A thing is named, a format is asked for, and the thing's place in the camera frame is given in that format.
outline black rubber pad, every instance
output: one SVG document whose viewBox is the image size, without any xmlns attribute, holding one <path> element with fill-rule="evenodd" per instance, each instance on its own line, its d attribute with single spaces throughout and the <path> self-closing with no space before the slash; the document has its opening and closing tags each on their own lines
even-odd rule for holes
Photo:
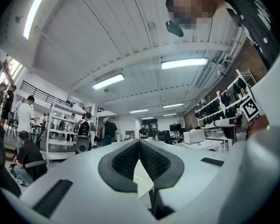
<svg viewBox="0 0 280 224">
<path fill-rule="evenodd" d="M 72 185 L 73 182 L 60 179 L 34 206 L 33 210 L 49 218 Z"/>
</svg>

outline fluorescent light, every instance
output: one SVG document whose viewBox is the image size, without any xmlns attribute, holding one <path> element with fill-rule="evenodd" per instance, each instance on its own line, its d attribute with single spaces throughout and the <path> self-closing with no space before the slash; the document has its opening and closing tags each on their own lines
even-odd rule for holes
<svg viewBox="0 0 280 224">
<path fill-rule="evenodd" d="M 139 112 L 145 112 L 145 111 L 148 111 L 148 110 L 135 110 L 135 111 L 130 111 L 130 113 L 139 113 Z"/>
<path fill-rule="evenodd" d="M 192 65 L 206 65 L 208 58 L 199 58 L 199 59 L 186 59 L 180 61 L 171 61 L 171 62 L 162 62 L 162 70 L 182 67 L 182 66 L 192 66 Z"/>
<path fill-rule="evenodd" d="M 176 115 L 176 113 L 175 114 L 164 114 L 163 116 L 171 116 L 171 115 Z"/>
<path fill-rule="evenodd" d="M 98 90 L 98 89 L 103 88 L 103 87 L 105 87 L 107 85 L 111 85 L 113 83 L 116 83 L 118 81 L 122 81 L 124 79 L 125 79 L 124 76 L 122 74 L 119 74 L 117 76 L 114 76 L 114 77 L 111 77 L 111 78 L 109 78 L 107 80 L 104 80 L 104 81 L 102 81 L 102 82 L 100 82 L 98 84 L 95 84 L 93 86 L 93 89 Z"/>
<path fill-rule="evenodd" d="M 26 39 L 29 39 L 32 23 L 33 23 L 34 17 L 36 15 L 36 12 L 37 12 L 39 6 L 41 5 L 41 3 L 42 3 L 42 0 L 34 0 L 32 3 L 32 6 L 30 8 L 30 11 L 29 11 L 29 14 L 28 14 L 28 17 L 26 20 L 25 28 L 24 28 L 23 36 L 26 37 Z"/>
<path fill-rule="evenodd" d="M 169 107 L 175 107 L 175 106 L 182 106 L 183 103 L 181 104 L 176 104 L 176 105 L 167 105 L 167 106 L 163 106 L 163 108 L 169 108 Z"/>
</svg>

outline railing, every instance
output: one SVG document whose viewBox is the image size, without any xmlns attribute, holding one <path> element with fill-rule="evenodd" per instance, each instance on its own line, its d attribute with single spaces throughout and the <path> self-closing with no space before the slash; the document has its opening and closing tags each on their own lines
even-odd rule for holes
<svg viewBox="0 0 280 224">
<path fill-rule="evenodd" d="M 22 91 L 25 91 L 27 92 L 29 95 L 33 95 L 35 98 L 38 98 L 38 99 L 41 99 L 45 102 L 48 102 L 48 103 L 53 103 L 54 100 L 55 100 L 55 97 L 46 93 L 46 92 L 43 92 L 41 91 L 40 89 L 37 89 L 36 87 L 34 87 L 33 85 L 27 83 L 26 81 L 23 81 L 23 84 L 21 85 L 21 88 L 20 90 Z M 68 102 L 65 102 L 61 99 L 58 99 L 57 98 L 57 101 L 56 101 L 58 104 L 62 104 L 62 105 L 65 105 L 67 107 L 70 107 L 72 108 L 73 105 L 68 103 Z"/>
<path fill-rule="evenodd" d="M 101 108 L 101 107 L 98 108 L 98 113 L 99 113 L 99 112 L 103 112 L 103 111 L 107 111 L 107 110 L 105 110 L 105 109 L 103 109 L 103 108 Z"/>
<path fill-rule="evenodd" d="M 91 113 L 91 111 L 92 111 L 92 106 L 84 108 L 84 111 L 85 111 L 86 113 L 88 113 L 88 112 Z"/>
</svg>

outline person sitting on chair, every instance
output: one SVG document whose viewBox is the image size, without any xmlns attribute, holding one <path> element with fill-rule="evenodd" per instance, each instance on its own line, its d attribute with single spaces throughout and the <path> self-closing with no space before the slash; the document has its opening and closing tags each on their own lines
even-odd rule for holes
<svg viewBox="0 0 280 224">
<path fill-rule="evenodd" d="M 14 158 L 14 173 L 17 176 L 16 180 L 19 184 L 30 185 L 33 182 L 32 171 L 29 169 L 26 170 L 25 165 L 35 161 L 43 161 L 43 158 L 37 144 L 30 141 L 29 135 L 26 131 L 21 131 L 19 133 L 19 137 L 21 139 L 21 147 L 19 154 Z M 38 173 L 36 176 L 40 177 L 47 171 L 47 167 L 45 165 L 41 165 L 38 167 Z"/>
</svg>

